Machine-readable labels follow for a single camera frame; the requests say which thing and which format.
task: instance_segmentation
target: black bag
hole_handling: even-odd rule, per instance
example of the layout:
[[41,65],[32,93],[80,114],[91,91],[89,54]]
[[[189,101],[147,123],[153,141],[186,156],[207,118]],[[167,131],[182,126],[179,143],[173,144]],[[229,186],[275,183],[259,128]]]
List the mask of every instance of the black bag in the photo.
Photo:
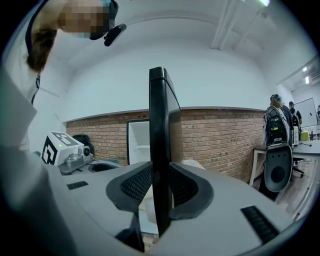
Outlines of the black bag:
[[86,134],[76,134],[72,136],[75,140],[77,140],[78,142],[84,144],[85,146],[88,146],[90,149],[90,153],[94,155],[94,151],[95,148],[94,146],[91,144],[90,138],[88,135]]

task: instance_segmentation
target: table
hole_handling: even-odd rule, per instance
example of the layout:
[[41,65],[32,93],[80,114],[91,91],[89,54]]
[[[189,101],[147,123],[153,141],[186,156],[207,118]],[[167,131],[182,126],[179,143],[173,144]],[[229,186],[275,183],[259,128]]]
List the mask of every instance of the table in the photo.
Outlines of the table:
[[[320,180],[320,140],[312,140],[312,141],[300,141],[298,146],[293,148],[293,157],[294,158],[302,158],[302,159],[311,159],[316,160],[316,171],[312,173],[310,177],[310,181],[308,184],[308,190],[301,202],[299,209],[297,210],[296,214],[301,214],[302,210],[305,208],[307,202],[310,199],[311,194],[313,193],[317,180]],[[258,154],[265,154],[266,153],[266,146],[259,145],[253,148],[254,156],[253,156],[253,166],[252,166],[252,173],[250,178],[249,185],[252,186],[254,183],[254,179],[256,176],[257,170],[257,162],[258,162]]]

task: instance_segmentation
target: black fisheye border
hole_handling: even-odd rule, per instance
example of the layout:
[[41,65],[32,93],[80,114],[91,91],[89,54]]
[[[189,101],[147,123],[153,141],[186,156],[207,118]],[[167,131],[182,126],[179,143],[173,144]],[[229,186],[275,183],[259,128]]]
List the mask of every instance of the black fisheye border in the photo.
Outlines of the black fisheye border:
[[[4,48],[10,39],[11,35],[20,24],[26,14],[38,3],[38,0],[26,1],[5,1],[2,4],[1,15],[1,57]],[[300,21],[304,29],[309,34],[315,47],[319,52],[320,37],[319,37],[319,5],[317,1],[292,1],[282,0],[287,8]],[[50,255],[49,252],[37,241],[30,231],[29,227],[18,219],[8,208],[4,201],[2,189],[0,190],[0,209],[1,209],[1,233],[2,243],[1,251],[3,255],[14,255],[13,252],[21,253],[44,253]],[[285,253],[304,253],[314,254],[318,251],[318,231],[320,227],[320,198],[313,205],[311,212],[308,214],[301,228],[284,242],[281,246],[275,247],[269,251],[272,255],[284,255]]]

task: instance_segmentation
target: virtual reality headset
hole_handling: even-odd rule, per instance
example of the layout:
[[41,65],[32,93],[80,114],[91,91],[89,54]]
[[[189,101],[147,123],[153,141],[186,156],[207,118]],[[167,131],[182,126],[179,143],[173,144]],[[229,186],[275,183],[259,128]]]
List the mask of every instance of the virtual reality headset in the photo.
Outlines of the virtual reality headset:
[[89,38],[91,40],[97,40],[104,36],[104,45],[110,46],[127,28],[126,24],[120,24],[115,26],[115,19],[118,13],[119,5],[114,0],[102,0],[105,8],[108,8],[109,12],[105,13],[104,23],[101,31],[93,32]]

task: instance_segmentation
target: white desk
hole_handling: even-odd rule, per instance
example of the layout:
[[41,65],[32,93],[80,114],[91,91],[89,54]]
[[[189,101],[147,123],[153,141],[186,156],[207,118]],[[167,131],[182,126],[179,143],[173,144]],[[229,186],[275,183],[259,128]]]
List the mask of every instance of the white desk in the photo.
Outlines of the white desk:
[[[305,208],[311,194],[313,193],[316,187],[316,183],[317,183],[316,180],[320,180],[320,140],[302,141],[302,142],[307,145],[299,144],[298,146],[295,146],[293,148],[293,157],[316,160],[317,166],[316,166],[316,171],[313,172],[312,176],[310,177],[306,194],[300,204],[300,207],[296,211],[295,215],[301,214],[302,210]],[[249,183],[250,186],[253,185],[254,179],[256,177],[258,154],[266,154],[266,146],[259,145],[259,146],[256,146],[253,150],[254,150],[254,156],[253,156],[252,173],[251,173],[251,178]]]

